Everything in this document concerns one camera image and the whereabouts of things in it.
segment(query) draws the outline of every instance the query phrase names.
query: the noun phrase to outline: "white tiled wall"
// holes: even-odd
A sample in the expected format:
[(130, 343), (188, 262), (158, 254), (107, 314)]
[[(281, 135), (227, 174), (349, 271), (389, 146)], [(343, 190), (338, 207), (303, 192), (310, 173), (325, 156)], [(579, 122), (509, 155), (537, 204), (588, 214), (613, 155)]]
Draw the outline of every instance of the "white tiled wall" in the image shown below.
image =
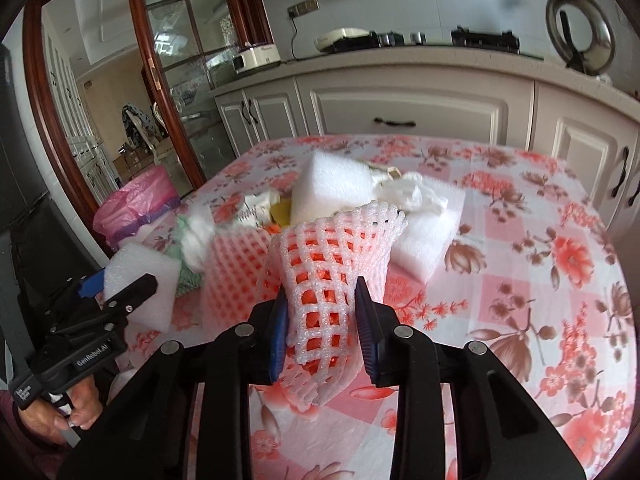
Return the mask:
[[(293, 26), (287, 7), (302, 0), (264, 0), (271, 30), (280, 55), (291, 59)], [(559, 59), (546, 32), (547, 0), (319, 0), (320, 9), (296, 19), (298, 57), (316, 54), (314, 38), (339, 27), (358, 27), (377, 32), (394, 30), (403, 34), (425, 32), (430, 41), (447, 41), (458, 25), (483, 32), (512, 30), (524, 52)], [(640, 89), (640, 40), (614, 0), (596, 0), (611, 22), (618, 53), (609, 75), (616, 86)], [(588, 46), (588, 22), (576, 10), (568, 11), (578, 46)]]
[(82, 224), (76, 210), (66, 197), (66, 194), (62, 189), (62, 185), (58, 181), (58, 178), (51, 167), (47, 153), (44, 151), (44, 146), (42, 145), (40, 135), (36, 128), (24, 77), (24, 63), (22, 57), (22, 14), (23, 13), (20, 12), (14, 24), (9, 29), (6, 37), (2, 40), (4, 46), (11, 51), (15, 96), (18, 103), (18, 110), (20, 111), (22, 126), (27, 136), (31, 152), (36, 160), (38, 169), (40, 170), (40, 174), (47, 184), (47, 188), (49, 188), (51, 197), (55, 200), (66, 221), (69, 222), (69, 225), (71, 225), (80, 242), (87, 248), (89, 254), (91, 254), (100, 266), (105, 266), (109, 259), (101, 250), (100, 246), (95, 242), (84, 224)]

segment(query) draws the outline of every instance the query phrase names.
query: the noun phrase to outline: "metal screw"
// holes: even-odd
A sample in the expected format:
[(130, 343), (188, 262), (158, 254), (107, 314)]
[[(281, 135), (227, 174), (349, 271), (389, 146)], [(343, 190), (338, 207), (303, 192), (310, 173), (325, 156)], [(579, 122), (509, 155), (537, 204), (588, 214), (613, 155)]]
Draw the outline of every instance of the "metal screw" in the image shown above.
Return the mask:
[(402, 339), (409, 339), (414, 334), (414, 329), (407, 325), (398, 325), (394, 328), (394, 334)]
[(469, 343), (469, 350), (471, 350), (476, 355), (484, 355), (486, 354), (486, 345), (482, 341), (472, 341)]
[(242, 325), (236, 326), (235, 332), (238, 337), (247, 337), (254, 333), (254, 326), (248, 323), (242, 323)]
[(175, 354), (179, 349), (180, 343), (178, 343), (177, 341), (166, 341), (165, 343), (162, 343), (162, 346), (160, 347), (160, 351), (164, 355)]

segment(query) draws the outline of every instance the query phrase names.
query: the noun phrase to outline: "table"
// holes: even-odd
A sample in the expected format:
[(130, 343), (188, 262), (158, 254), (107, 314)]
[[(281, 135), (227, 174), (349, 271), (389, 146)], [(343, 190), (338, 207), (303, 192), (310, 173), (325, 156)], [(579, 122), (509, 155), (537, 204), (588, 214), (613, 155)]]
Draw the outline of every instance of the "table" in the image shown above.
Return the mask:
[[(270, 140), (188, 197), (145, 244), (164, 250), (172, 243), (175, 215), (191, 203), (208, 203), (222, 221), (233, 214), (237, 193), (267, 187), (287, 192), (314, 149), (417, 170), (467, 188), (459, 234), (433, 278), (424, 287), (390, 267), (385, 303), (401, 322), (436, 342), (487, 342), (593, 478), (628, 433), (635, 331), (606, 229), (564, 161), (426, 137)], [(203, 342), (199, 316), (198, 291), (177, 298), (169, 333), (127, 329), (127, 357), (139, 367), (166, 340)], [(252, 388), (255, 477), (318, 480), (332, 473), (330, 480), (388, 479), (397, 396), (393, 388), (372, 387), (364, 372), (322, 408), (301, 409), (277, 384)], [(447, 480), (455, 480), (446, 388), (444, 397)]]

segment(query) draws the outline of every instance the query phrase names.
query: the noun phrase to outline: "yellow object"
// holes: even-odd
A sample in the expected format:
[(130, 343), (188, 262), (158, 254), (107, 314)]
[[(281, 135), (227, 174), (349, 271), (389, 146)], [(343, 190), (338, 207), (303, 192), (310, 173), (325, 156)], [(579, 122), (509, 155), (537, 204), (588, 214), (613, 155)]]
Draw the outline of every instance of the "yellow object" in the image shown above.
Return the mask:
[(280, 227), (289, 227), (291, 222), (291, 199), (283, 198), (271, 206), (271, 218)]

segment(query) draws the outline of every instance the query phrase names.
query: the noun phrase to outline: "electrical outlet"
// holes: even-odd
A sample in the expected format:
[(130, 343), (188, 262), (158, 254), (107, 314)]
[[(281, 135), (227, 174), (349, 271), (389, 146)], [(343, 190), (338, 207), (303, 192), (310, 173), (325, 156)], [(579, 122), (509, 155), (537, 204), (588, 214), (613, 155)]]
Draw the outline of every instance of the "electrical outlet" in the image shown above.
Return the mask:
[(313, 12), (314, 10), (318, 10), (319, 8), (320, 4), (318, 3), (318, 0), (305, 0), (304, 2), (290, 6), (289, 9), (287, 9), (287, 14), (290, 18), (297, 18)]

